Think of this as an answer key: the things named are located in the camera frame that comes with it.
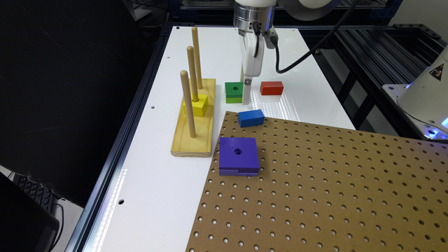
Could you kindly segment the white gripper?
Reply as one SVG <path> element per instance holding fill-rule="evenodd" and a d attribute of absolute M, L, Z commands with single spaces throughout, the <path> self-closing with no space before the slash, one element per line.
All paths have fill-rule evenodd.
<path fill-rule="evenodd" d="M 275 28 L 263 31 L 258 36 L 251 31 L 239 29 L 238 32 L 241 48 L 240 81 L 244 83 L 242 104 L 249 105 L 251 101 L 251 78 L 259 77 L 263 65 L 264 50 L 266 48 L 274 49 L 273 41 L 278 41 L 278 34 Z"/>

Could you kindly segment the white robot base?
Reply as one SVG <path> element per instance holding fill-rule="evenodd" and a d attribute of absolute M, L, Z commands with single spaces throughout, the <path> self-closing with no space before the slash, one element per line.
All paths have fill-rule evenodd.
<path fill-rule="evenodd" d="M 383 91 L 427 140 L 447 140 L 447 49 L 410 84 Z"/>

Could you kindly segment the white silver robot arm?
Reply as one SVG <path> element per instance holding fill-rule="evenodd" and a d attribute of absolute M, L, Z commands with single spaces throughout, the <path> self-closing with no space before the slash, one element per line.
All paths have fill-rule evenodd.
<path fill-rule="evenodd" d="M 241 48 L 242 104 L 251 100 L 252 79 L 262 70 L 265 48 L 273 48 L 270 41 L 277 37 L 273 27 L 277 4 L 295 19 L 317 20 L 329 14 L 338 0 L 235 0 L 234 26 L 238 28 Z"/>

